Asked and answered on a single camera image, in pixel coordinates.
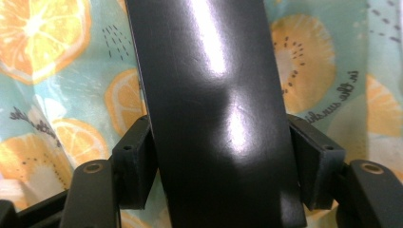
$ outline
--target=glossy black surface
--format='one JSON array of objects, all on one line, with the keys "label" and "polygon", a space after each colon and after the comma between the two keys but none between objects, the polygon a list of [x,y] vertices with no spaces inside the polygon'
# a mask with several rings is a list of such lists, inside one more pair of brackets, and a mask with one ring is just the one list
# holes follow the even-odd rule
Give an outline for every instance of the glossy black surface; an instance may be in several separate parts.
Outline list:
[{"label": "glossy black surface", "polygon": [[173,227],[299,227],[262,1],[128,0]]}]

